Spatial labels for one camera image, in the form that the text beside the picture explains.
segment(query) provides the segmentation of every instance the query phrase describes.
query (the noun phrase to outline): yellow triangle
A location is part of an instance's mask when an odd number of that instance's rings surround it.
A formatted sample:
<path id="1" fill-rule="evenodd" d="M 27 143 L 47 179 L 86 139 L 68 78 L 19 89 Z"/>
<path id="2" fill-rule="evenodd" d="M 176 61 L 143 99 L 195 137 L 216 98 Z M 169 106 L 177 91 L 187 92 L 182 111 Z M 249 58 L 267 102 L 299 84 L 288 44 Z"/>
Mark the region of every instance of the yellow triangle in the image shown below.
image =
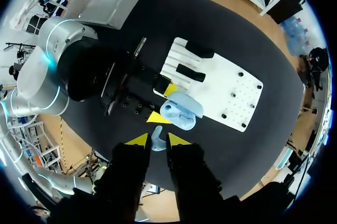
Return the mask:
<path id="1" fill-rule="evenodd" d="M 178 88 L 176 85 L 174 85 L 173 83 L 169 84 L 169 86 L 167 87 L 167 89 L 164 92 L 164 96 L 167 97 L 169 94 L 178 91 Z"/>
<path id="2" fill-rule="evenodd" d="M 138 144 L 138 145 L 142 145 L 145 147 L 145 144 L 146 144 L 146 140 L 147 140 L 147 133 L 141 135 L 141 136 L 138 136 L 137 138 L 125 143 L 125 144 L 128 144 L 128 145 L 134 145 L 134 144 Z"/>
<path id="3" fill-rule="evenodd" d="M 178 144 L 181 144 L 181 145 L 191 144 L 190 142 L 185 141 L 184 139 L 182 139 L 182 138 L 180 138 L 180 137 L 178 137 L 178 136 L 176 136 L 172 133 L 169 133 L 168 137 L 170 138 L 171 146 L 178 145 Z"/>
<path id="4" fill-rule="evenodd" d="M 146 121 L 147 123 L 166 123 L 172 124 L 169 120 L 166 120 L 163 116 L 158 114 L 157 112 L 152 112 L 150 117 Z"/>

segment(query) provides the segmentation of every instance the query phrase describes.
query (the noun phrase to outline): white plate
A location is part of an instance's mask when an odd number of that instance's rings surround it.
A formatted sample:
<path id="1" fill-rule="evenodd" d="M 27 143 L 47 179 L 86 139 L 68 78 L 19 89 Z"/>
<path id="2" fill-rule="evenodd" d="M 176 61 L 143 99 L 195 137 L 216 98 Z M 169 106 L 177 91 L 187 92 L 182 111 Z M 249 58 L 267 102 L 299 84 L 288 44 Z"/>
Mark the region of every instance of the white plate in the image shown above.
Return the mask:
<path id="1" fill-rule="evenodd" d="M 218 54 L 210 59 L 197 57 L 185 49 L 186 43 L 181 38 L 174 40 L 160 73 L 170 78 L 180 91 L 198 101 L 204 108 L 204 116 L 244 132 L 259 102 L 262 82 Z M 177 73 L 178 64 L 205 73 L 204 82 Z"/>

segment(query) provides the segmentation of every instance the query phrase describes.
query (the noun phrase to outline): cable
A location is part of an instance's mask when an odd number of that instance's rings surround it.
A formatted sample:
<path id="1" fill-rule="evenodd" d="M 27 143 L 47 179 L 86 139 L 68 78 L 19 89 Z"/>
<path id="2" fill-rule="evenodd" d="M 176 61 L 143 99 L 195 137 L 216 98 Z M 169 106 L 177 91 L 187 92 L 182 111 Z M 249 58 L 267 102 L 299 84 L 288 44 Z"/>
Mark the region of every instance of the cable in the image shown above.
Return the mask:
<path id="1" fill-rule="evenodd" d="M 300 184 L 296 190 L 296 194 L 295 194 L 295 197 L 294 197 L 294 202 L 296 201 L 296 198 L 297 198 L 297 194 L 299 193 L 299 190 L 301 188 L 301 184 L 302 184 L 302 181 L 303 181 L 303 178 L 304 178 L 304 175 L 305 175 L 305 172 L 306 172 L 306 169 L 308 167 L 308 164 L 309 164 L 309 160 L 310 160 L 310 156 L 308 157 L 308 159 L 306 160 L 306 165 L 305 165 L 305 168 L 304 168 L 304 171 L 303 171 L 303 175 L 302 175 L 302 178 L 301 178 L 301 181 L 300 181 Z"/>
<path id="2" fill-rule="evenodd" d="M 41 151 L 40 151 L 36 146 L 34 146 L 31 142 L 27 141 L 26 139 L 24 139 L 24 138 L 22 138 L 22 137 L 20 137 L 20 136 L 13 135 L 13 134 L 11 134 L 11 135 L 12 135 L 13 137 L 16 137 L 16 138 L 18 138 L 18 139 L 24 141 L 25 143 L 29 144 L 30 146 L 32 146 L 32 147 L 36 150 L 36 152 L 37 152 L 38 155 L 41 154 Z M 43 160 L 42 160 L 42 157 L 38 156 L 38 158 L 40 159 L 40 162 L 41 162 L 42 164 L 43 164 L 43 163 L 46 163 L 46 160 L 44 159 L 44 161 L 43 161 Z"/>
<path id="3" fill-rule="evenodd" d="M 62 156 L 63 156 L 63 163 L 64 168 L 67 170 L 67 163 L 64 156 L 64 146 L 63 146 L 63 130 L 62 130 L 62 117 L 60 116 L 60 131 L 61 131 L 61 148 L 62 148 Z"/>
<path id="4" fill-rule="evenodd" d="M 25 124 L 20 124 L 20 125 L 15 125 L 15 126 L 9 126 L 8 129 L 14 129 L 14 128 L 23 128 L 23 127 L 27 127 L 29 126 L 30 124 L 32 124 L 36 118 L 37 118 L 38 115 L 35 115 L 33 117 L 33 119 L 31 119 L 29 122 L 25 123 Z"/>

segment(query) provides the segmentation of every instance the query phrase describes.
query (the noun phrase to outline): white wall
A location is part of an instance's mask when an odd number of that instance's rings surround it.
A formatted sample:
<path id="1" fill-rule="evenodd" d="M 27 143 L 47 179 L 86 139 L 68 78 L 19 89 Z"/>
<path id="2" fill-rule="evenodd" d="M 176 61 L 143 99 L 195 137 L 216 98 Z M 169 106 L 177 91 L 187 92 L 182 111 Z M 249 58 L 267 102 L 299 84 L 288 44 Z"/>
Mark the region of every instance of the white wall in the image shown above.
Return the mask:
<path id="1" fill-rule="evenodd" d="M 27 43 L 35 45 L 37 42 L 37 37 L 29 33 L 12 30 L 9 28 L 8 22 L 14 16 L 15 13 L 19 12 L 23 4 L 27 0 L 12 0 L 8 5 L 5 13 L 1 16 L 0 21 L 0 66 L 11 66 L 17 62 L 16 52 L 17 48 L 13 47 L 7 52 L 3 52 L 3 49 L 7 47 L 5 43 Z M 0 67 L 0 84 L 9 85 L 14 84 L 16 81 L 13 76 L 9 75 L 8 68 Z"/>
<path id="2" fill-rule="evenodd" d="M 302 4 L 302 8 L 303 10 L 299 11 L 294 16 L 301 19 L 301 25 L 303 28 L 308 29 L 308 33 L 306 35 L 308 36 L 308 41 L 310 42 L 309 47 L 311 49 L 316 47 L 324 48 L 326 46 L 326 42 L 314 11 L 307 2 Z"/>

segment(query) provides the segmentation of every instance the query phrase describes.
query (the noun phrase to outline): wooden floor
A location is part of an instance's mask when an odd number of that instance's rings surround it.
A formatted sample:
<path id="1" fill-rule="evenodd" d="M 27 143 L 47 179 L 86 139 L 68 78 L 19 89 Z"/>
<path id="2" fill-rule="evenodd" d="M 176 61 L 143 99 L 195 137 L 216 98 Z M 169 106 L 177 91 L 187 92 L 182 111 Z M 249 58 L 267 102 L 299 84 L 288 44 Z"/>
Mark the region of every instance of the wooden floor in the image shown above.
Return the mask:
<path id="1" fill-rule="evenodd" d="M 260 16 L 258 7 L 248 0 L 212 1 L 229 8 L 258 27 L 284 53 L 285 57 L 289 60 L 294 69 L 298 70 L 298 58 L 290 55 L 281 28 L 269 15 Z M 61 146 L 60 117 L 40 115 L 39 118 L 44 121 L 47 131 Z M 83 160 L 83 158 L 90 153 L 91 148 L 85 142 L 83 142 L 65 122 L 63 122 L 62 126 L 64 159 L 68 169 L 70 165 L 78 165 L 78 162 Z M 276 174 L 277 171 L 275 170 L 275 167 L 272 167 L 266 176 L 261 178 L 261 181 L 243 198 L 246 198 L 250 194 L 261 189 L 263 185 L 271 181 L 271 179 L 276 176 Z M 164 191 L 160 195 L 152 195 L 142 199 L 141 203 L 143 204 L 143 210 L 154 222 L 169 222 L 177 221 L 179 219 L 174 192 Z"/>

